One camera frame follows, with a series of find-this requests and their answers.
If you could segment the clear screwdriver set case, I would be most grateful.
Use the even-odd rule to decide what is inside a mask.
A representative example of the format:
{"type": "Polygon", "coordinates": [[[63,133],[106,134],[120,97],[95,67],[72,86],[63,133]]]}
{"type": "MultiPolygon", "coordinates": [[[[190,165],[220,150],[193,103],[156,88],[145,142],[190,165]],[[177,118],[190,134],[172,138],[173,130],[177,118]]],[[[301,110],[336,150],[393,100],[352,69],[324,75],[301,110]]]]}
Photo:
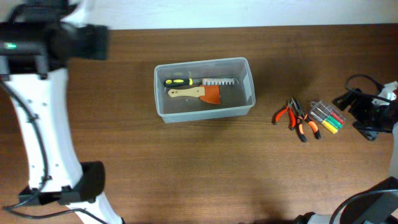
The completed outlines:
{"type": "Polygon", "coordinates": [[[336,134],[346,123],[346,118],[332,105],[322,100],[310,103],[309,115],[331,133],[336,134]]]}

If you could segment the orange black needle-nose pliers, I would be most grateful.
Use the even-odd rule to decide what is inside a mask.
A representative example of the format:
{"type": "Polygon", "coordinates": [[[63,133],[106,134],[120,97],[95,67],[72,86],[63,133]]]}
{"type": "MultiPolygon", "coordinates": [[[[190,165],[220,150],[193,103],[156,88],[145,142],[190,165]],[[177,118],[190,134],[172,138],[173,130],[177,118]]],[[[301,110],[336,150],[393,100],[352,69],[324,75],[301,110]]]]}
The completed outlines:
{"type": "Polygon", "coordinates": [[[292,103],[293,103],[294,110],[296,111],[296,114],[297,114],[296,115],[295,128],[297,129],[297,134],[298,134],[299,139],[302,142],[307,142],[307,138],[305,137],[305,133],[304,133],[304,130],[303,130],[303,123],[304,122],[308,123],[308,125],[311,127],[314,137],[316,139],[321,139],[321,134],[320,134],[320,130],[319,130],[318,126],[308,116],[308,114],[306,114],[304,112],[304,110],[301,107],[300,103],[295,98],[292,98],[292,103]]]}

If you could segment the small red handled cutters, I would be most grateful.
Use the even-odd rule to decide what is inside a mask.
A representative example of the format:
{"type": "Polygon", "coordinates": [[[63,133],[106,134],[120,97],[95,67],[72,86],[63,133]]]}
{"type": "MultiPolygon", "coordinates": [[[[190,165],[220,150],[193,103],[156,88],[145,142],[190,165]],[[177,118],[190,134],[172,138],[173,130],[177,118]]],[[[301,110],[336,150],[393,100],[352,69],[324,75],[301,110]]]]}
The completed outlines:
{"type": "Polygon", "coordinates": [[[295,119],[295,115],[294,115],[294,112],[293,112],[293,102],[292,102],[292,100],[288,100],[286,105],[274,114],[273,119],[272,119],[272,124],[276,125],[279,122],[280,118],[284,114],[288,114],[289,120],[290,120],[289,129],[291,131],[293,131],[295,129],[295,126],[296,126],[296,119],[295,119]]]}

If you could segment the orange perforated bit holder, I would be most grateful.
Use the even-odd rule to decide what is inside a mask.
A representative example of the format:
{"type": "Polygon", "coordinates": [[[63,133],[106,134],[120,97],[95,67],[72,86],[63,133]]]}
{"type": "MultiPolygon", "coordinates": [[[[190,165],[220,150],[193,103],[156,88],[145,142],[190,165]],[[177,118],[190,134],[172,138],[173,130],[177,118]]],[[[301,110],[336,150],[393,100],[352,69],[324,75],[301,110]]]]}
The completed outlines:
{"type": "Polygon", "coordinates": [[[238,84],[235,78],[202,78],[202,85],[235,85],[238,84]]]}

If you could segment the orange scraper wooden handle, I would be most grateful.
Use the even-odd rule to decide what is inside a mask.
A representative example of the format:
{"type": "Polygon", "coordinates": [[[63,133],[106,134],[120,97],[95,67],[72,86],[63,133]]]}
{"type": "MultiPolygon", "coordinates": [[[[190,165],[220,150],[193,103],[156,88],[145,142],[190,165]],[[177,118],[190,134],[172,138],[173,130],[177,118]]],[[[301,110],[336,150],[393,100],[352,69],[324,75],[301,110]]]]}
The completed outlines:
{"type": "Polygon", "coordinates": [[[199,98],[200,100],[214,104],[221,104],[220,88],[218,85],[201,85],[189,89],[170,89],[168,95],[172,98],[187,96],[199,98]]]}

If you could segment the black yellow handled file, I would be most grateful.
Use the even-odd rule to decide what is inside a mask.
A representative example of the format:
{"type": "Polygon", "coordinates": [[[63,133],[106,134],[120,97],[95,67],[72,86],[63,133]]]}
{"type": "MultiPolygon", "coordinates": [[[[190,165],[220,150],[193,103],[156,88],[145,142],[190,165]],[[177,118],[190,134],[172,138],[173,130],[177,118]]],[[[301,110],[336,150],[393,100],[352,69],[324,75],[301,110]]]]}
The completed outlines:
{"type": "Polygon", "coordinates": [[[174,87],[180,87],[180,86],[193,86],[196,84],[201,84],[201,79],[202,78],[176,78],[176,79],[168,79],[164,81],[164,87],[166,88],[174,88],[174,87]]]}

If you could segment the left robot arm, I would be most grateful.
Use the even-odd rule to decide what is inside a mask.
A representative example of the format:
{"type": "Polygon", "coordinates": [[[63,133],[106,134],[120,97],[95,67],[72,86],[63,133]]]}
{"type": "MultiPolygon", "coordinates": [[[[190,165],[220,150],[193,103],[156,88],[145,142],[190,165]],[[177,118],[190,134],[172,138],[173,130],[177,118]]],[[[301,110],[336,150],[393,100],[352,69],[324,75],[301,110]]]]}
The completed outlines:
{"type": "Polygon", "coordinates": [[[80,162],[67,112],[67,63],[104,60],[108,28],[88,22],[93,1],[25,1],[1,23],[1,88],[15,108],[29,183],[5,211],[57,202],[84,223],[122,223],[100,161],[80,162]]]}

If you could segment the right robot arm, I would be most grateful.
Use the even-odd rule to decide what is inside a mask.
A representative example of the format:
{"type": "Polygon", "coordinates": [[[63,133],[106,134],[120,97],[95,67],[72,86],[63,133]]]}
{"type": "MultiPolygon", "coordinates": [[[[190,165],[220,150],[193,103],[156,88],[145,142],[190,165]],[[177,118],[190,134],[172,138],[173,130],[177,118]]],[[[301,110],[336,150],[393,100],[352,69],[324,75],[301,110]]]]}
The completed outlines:
{"type": "Polygon", "coordinates": [[[367,138],[376,133],[391,133],[394,148],[389,165],[389,176],[370,189],[347,198],[331,215],[308,212],[299,215],[294,223],[397,223],[392,214],[397,210],[397,95],[394,90],[379,87],[377,95],[349,89],[334,104],[339,109],[352,105],[357,129],[367,138]]]}

